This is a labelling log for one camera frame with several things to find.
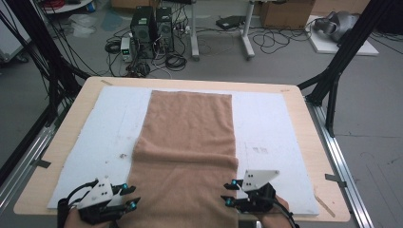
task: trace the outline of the cardboard box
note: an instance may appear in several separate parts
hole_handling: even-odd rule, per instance
[[[117,9],[136,9],[138,6],[152,6],[156,8],[160,0],[110,0],[112,8]]]
[[[316,0],[289,0],[277,5],[264,3],[260,11],[261,25],[269,29],[304,29]]]
[[[317,0],[312,9],[312,15],[327,16],[332,11],[348,11],[362,13],[370,0]]]

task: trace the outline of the desktop computer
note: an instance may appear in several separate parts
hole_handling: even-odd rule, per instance
[[[154,58],[154,48],[158,48],[158,44],[153,47],[154,42],[158,38],[154,9],[150,6],[137,7],[133,12],[130,29],[137,57],[145,59]]]
[[[160,48],[165,52],[174,51],[174,33],[172,31],[172,9],[156,8],[155,10]]]

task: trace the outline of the wooden table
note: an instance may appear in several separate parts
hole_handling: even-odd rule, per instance
[[[247,92],[280,93],[287,105],[295,129],[302,158],[313,184],[319,207],[317,217],[295,217],[308,221],[348,221],[350,213],[341,191],[334,181],[325,180],[325,174],[334,172],[327,159],[314,123],[300,90],[295,85],[265,85],[156,79],[124,79],[91,77],[83,86],[76,101],[66,115],[46,154],[44,161],[49,168],[36,168],[24,192],[14,206],[14,212],[22,215],[56,215],[56,210],[47,209],[48,201],[56,187],[65,160],[76,143],[86,118],[95,105],[104,86],[136,86],[178,89],[235,90]],[[240,215],[240,219],[255,219]]]

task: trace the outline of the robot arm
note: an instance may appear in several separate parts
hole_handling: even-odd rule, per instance
[[[243,180],[232,180],[224,187],[228,190],[242,190],[248,197],[235,199],[233,197],[221,196],[225,206],[234,207],[240,213],[268,213],[276,207],[289,221],[293,228],[299,227],[295,224],[293,213],[289,212],[276,199],[276,190],[270,184],[270,180],[279,174],[278,170],[246,170]]]
[[[69,202],[76,192],[86,187],[91,187],[92,189],[86,192],[81,199]],[[75,203],[78,203],[77,209],[81,219],[90,224],[120,219],[124,214],[136,210],[140,198],[128,200],[123,205],[107,205],[112,201],[114,195],[123,196],[134,192],[135,189],[136,187],[128,187],[127,184],[112,185],[108,178],[81,185],[71,192],[67,198],[59,200],[57,207],[58,228],[64,227],[68,212]]]

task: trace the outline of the black metal frame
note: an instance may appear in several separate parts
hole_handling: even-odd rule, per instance
[[[340,76],[395,1],[371,0],[353,29],[347,34],[345,41],[328,67],[316,77],[298,85],[299,89],[302,90],[317,84],[312,93],[306,96],[306,101],[312,105],[321,106],[323,99],[329,93],[325,125],[332,137],[335,136],[333,127]]]
[[[77,96],[81,86],[78,84],[75,77],[77,76],[83,79],[89,77],[87,73],[73,66],[63,57],[59,48],[49,35],[43,19],[29,0],[6,0],[6,2],[29,35],[31,42],[38,48],[41,57],[27,44],[19,32],[15,30],[12,25],[8,24],[7,19],[3,16],[3,12],[0,14],[0,19],[23,45],[26,52],[31,56],[33,62],[38,67],[41,75],[48,79],[49,104],[32,126],[29,133],[12,152],[6,163],[0,168],[0,187],[6,181],[15,165],[17,165],[27,152],[27,149],[39,131],[44,126],[48,127],[55,121],[58,116],[57,109],[60,102],[65,98],[74,99]]]

